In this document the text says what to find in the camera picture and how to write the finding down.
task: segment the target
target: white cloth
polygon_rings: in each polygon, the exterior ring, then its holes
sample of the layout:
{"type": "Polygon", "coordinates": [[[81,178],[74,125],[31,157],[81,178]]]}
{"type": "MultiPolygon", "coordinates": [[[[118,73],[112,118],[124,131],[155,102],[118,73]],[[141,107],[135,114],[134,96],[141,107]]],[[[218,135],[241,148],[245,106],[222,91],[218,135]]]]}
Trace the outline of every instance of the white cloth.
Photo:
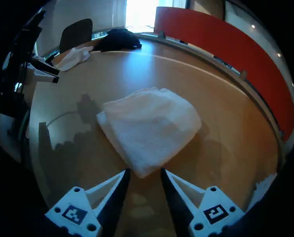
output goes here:
{"type": "Polygon", "coordinates": [[[113,147],[140,178],[174,157],[202,125],[188,101],[168,89],[157,88],[105,103],[97,120],[113,147]]]}
{"type": "Polygon", "coordinates": [[[78,63],[86,61],[90,57],[89,51],[91,50],[93,50],[93,46],[82,49],[72,48],[55,67],[61,71],[67,71],[78,63]]]}

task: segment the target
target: wooden table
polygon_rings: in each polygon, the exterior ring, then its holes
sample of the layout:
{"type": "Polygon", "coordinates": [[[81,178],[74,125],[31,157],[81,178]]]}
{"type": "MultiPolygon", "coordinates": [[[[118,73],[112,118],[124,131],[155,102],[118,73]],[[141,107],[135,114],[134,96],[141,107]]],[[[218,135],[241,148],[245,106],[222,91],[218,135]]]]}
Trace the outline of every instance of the wooden table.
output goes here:
{"type": "MultiPolygon", "coordinates": [[[[141,51],[93,52],[86,62],[61,72],[58,84],[38,82],[30,149],[47,204],[54,205],[73,186],[91,188],[126,168],[96,114],[105,102],[158,87],[188,100],[203,122],[165,168],[204,189],[217,185],[245,210],[255,183],[276,170],[278,145],[268,122],[216,69],[168,46],[142,44],[141,51]]],[[[116,232],[123,235],[175,236],[159,171],[145,179],[132,173],[116,232]]]]}

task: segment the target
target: office chair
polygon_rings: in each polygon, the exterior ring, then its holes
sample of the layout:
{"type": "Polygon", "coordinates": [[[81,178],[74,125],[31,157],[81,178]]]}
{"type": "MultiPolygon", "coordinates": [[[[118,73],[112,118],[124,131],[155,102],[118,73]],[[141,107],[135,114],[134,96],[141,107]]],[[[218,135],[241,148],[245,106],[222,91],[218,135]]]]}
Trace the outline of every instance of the office chair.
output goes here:
{"type": "Polygon", "coordinates": [[[77,21],[64,29],[59,44],[59,52],[63,53],[80,44],[91,41],[92,39],[92,20],[83,19],[77,21]]]}

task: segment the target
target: black cloth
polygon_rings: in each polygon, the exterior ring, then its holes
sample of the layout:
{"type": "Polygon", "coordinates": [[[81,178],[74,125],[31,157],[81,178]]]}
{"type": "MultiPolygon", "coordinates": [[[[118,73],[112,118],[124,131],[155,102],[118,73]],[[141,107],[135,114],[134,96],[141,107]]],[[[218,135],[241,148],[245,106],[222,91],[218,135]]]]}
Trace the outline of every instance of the black cloth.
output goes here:
{"type": "Polygon", "coordinates": [[[94,50],[101,52],[117,51],[121,49],[140,49],[139,39],[127,29],[112,29],[107,32],[94,50]]]}

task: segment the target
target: red panel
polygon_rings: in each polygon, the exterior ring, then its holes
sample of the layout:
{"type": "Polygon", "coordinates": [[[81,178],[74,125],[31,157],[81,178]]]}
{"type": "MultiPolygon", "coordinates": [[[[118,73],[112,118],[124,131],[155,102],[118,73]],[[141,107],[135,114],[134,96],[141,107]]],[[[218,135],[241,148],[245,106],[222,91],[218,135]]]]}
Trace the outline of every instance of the red panel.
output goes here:
{"type": "Polygon", "coordinates": [[[207,14],[182,8],[157,7],[155,33],[196,45],[235,69],[247,71],[248,80],[274,113],[286,141],[294,128],[290,91],[269,55],[236,27],[207,14]]]}

